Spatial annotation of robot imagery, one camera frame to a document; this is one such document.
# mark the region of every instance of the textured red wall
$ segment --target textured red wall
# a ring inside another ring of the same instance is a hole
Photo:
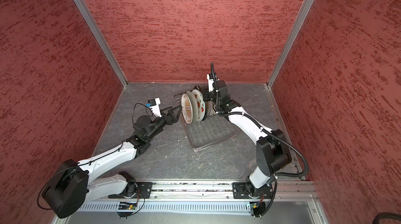
[[[303,0],[85,0],[129,81],[267,81]]]
[[[73,0],[0,0],[0,17],[0,223],[49,223],[40,188],[91,155],[122,85]]]
[[[273,85],[330,224],[401,214],[400,31],[401,0],[315,0]]]

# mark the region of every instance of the stack of plates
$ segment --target stack of plates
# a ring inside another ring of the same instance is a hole
[[[198,89],[183,93],[181,95],[181,106],[183,107],[183,119],[187,125],[204,121],[208,117],[216,115],[213,102],[203,101],[203,95]]]

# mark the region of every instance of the metal bracket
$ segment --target metal bracket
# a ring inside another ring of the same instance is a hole
[[[245,192],[245,182],[233,182],[233,196],[234,199],[252,199],[248,193]],[[262,190],[264,198],[265,199],[271,199],[272,198],[272,191],[270,191],[271,187],[266,187],[265,189]]]
[[[153,182],[136,182],[137,188],[139,189],[141,196],[143,196],[145,199],[149,199],[150,193],[152,192],[152,185]],[[118,194],[113,194],[108,196],[109,199],[125,199],[125,200],[130,200],[130,199],[136,199],[136,194],[134,194],[131,198],[125,198],[121,195]]]

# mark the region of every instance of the gray floor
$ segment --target gray floor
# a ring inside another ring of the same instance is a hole
[[[249,215],[228,214],[177,214],[166,212],[137,213],[127,219],[119,219],[113,212],[75,212],[68,217],[66,224],[108,224],[108,223],[163,223],[163,224],[187,224],[187,223],[231,223],[231,224],[312,224],[313,220],[306,202],[275,202],[272,208],[262,217],[255,220]]]
[[[175,106],[173,96],[191,90],[189,83],[130,83],[124,91],[116,113],[100,140],[96,154],[121,144],[133,133],[132,110],[137,102],[159,97],[160,108]],[[276,119],[262,84],[228,84],[231,98],[259,122],[277,129]],[[145,114],[143,106],[137,106],[134,119]],[[185,138],[181,121],[166,126],[151,142],[152,146],[140,157],[125,162],[103,177],[127,171],[137,179],[227,179],[244,180],[256,167],[255,145],[241,132],[236,137],[217,145],[194,152]],[[285,171],[294,172],[288,165]]]

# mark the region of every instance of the red wall panel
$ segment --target red wall panel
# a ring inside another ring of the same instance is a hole
[[[48,223],[40,188],[91,155],[122,85],[73,0],[0,0],[0,17],[0,223]]]
[[[129,81],[267,81],[303,0],[85,0]]]
[[[330,224],[401,214],[401,0],[315,0],[273,93]]]

